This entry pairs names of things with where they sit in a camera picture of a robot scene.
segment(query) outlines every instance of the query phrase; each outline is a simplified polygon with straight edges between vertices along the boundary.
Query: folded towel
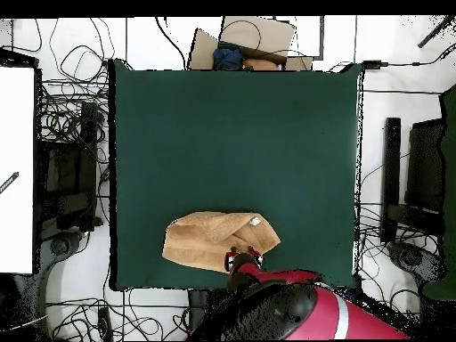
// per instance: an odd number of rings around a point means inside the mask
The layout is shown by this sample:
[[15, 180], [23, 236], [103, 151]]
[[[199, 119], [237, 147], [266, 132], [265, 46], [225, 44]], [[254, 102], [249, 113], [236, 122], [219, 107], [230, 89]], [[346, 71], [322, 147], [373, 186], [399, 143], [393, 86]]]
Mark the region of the folded towel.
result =
[[231, 247], [247, 252], [252, 246], [263, 255], [280, 242], [259, 214], [198, 212], [167, 227], [163, 257], [180, 265], [227, 273], [224, 256]]

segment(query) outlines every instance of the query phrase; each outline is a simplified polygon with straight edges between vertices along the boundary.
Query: white board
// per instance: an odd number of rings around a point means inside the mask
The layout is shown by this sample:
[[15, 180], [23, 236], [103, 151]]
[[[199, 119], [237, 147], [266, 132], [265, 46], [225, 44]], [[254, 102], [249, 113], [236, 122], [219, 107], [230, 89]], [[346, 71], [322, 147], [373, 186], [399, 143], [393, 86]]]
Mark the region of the white board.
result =
[[0, 273], [32, 273], [34, 70], [0, 67]]

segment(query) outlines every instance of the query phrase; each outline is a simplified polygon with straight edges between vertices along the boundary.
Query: green backdrop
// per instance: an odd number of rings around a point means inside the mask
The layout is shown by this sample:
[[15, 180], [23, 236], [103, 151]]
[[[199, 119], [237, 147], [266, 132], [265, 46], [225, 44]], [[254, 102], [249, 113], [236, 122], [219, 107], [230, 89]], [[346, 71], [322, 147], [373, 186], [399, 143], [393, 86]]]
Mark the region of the green backdrop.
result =
[[281, 238], [265, 255], [267, 270], [353, 284], [360, 65], [344, 73], [115, 68], [117, 289], [225, 287], [223, 273], [161, 256], [167, 226], [195, 211], [258, 212]]

